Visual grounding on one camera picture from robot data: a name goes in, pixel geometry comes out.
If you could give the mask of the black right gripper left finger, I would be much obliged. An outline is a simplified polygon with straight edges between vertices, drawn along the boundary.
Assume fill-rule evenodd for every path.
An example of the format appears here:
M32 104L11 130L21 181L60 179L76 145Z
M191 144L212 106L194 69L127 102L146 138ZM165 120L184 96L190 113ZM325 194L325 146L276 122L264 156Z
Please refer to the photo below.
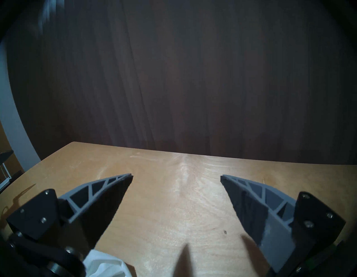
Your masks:
M82 184L60 197L46 189L6 221L13 233L38 244L89 252L111 223L132 180L130 173L117 175Z

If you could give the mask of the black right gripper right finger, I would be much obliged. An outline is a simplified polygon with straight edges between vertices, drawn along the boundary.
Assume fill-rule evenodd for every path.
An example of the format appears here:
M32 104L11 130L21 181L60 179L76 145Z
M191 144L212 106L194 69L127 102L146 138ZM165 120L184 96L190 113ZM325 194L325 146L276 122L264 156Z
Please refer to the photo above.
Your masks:
M222 175L237 218L268 262L267 274L311 274L337 250L346 221L309 192L293 199L254 181Z

